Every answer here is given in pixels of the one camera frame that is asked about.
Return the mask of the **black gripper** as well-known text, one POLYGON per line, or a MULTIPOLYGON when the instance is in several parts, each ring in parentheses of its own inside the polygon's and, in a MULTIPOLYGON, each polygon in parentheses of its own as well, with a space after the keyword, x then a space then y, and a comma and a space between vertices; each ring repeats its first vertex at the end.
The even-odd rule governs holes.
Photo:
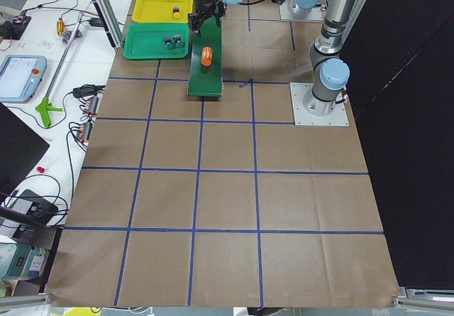
POLYGON ((215 18, 216 26, 221 26, 221 18, 225 16, 226 5, 221 0, 215 0, 210 7, 202 7, 188 15, 190 29, 197 35, 201 35, 202 24, 210 18, 215 18))

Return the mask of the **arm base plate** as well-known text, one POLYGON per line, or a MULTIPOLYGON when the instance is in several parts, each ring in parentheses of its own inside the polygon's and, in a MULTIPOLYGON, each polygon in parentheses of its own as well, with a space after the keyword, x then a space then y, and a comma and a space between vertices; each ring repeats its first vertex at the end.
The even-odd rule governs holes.
POLYGON ((283 4, 279 7, 279 17, 281 21, 321 23, 325 8, 324 4, 319 4, 310 9, 301 9, 298 6, 293 8, 288 4, 283 4))
POLYGON ((322 102, 312 92, 313 83, 290 82, 295 126, 349 127, 342 92, 332 102, 322 102))

